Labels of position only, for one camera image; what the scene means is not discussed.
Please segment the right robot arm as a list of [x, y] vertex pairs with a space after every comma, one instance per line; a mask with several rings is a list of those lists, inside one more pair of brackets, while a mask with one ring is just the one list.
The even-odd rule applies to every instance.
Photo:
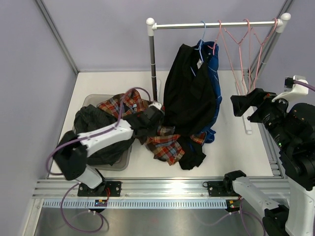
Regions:
[[248, 117], [262, 123], [280, 152], [280, 160], [290, 188], [289, 206], [271, 200], [255, 187], [242, 171], [225, 174], [223, 190], [238, 194], [262, 218], [270, 236], [313, 236], [315, 234], [315, 107], [297, 103], [288, 110], [288, 99], [256, 88], [247, 95], [231, 96], [233, 113], [243, 115], [256, 107]]

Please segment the black shirt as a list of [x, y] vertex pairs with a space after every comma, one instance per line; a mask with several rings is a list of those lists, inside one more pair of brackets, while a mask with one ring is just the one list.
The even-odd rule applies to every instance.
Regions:
[[207, 69], [208, 56], [195, 47], [182, 44], [167, 76], [163, 105], [164, 125], [174, 133], [184, 151], [181, 169], [199, 167], [206, 157], [202, 146], [208, 125], [215, 116], [216, 97]]

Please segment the red plaid shirt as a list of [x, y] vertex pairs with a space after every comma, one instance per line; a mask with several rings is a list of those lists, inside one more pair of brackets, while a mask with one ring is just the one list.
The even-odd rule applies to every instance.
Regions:
[[[118, 118], [120, 105], [123, 106], [122, 118], [129, 118], [134, 114], [140, 115], [151, 102], [142, 99], [140, 93], [133, 89], [126, 94], [116, 94], [97, 107]], [[170, 166], [178, 162], [183, 170], [199, 167], [206, 157], [202, 150], [206, 133], [186, 137], [176, 134], [174, 127], [163, 126], [159, 121], [148, 131], [141, 129], [136, 138], [154, 154], [154, 159], [167, 162]]]

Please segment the light blue hanger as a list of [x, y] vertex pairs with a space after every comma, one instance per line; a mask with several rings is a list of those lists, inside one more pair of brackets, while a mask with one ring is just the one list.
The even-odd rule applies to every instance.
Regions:
[[201, 39], [198, 41], [198, 48], [195, 48], [195, 50], [198, 51], [199, 53], [199, 60], [197, 62], [197, 69], [199, 70], [200, 67], [202, 66], [203, 62], [204, 62], [204, 59], [203, 59], [203, 55], [202, 55], [202, 52], [201, 52], [201, 49], [202, 49], [202, 44], [204, 42], [204, 36], [205, 36], [205, 32], [206, 32], [206, 23], [204, 21], [201, 21], [201, 23], [203, 24], [203, 27], [204, 27], [204, 31], [203, 31], [203, 34], [202, 34], [202, 37]]

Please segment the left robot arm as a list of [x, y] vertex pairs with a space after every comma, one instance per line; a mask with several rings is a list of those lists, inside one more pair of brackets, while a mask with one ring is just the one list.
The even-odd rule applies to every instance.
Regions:
[[125, 117], [119, 114], [118, 120], [106, 127], [79, 134], [66, 132], [51, 156], [66, 180], [77, 180], [100, 196], [105, 192], [106, 180], [95, 168], [96, 158], [109, 157], [116, 162], [116, 156], [135, 138], [155, 135], [163, 117], [162, 104], [154, 101], [142, 112]]

